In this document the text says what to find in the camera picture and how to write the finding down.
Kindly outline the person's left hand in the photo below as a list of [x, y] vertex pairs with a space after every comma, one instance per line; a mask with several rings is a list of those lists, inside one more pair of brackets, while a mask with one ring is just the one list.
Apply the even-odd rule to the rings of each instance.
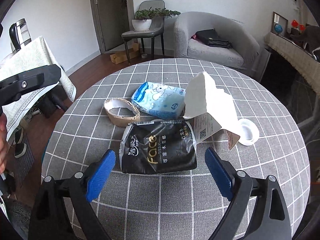
[[7, 165], [7, 155], [9, 150], [7, 133], [7, 117], [2, 113], [0, 118], [0, 174], [5, 171]]

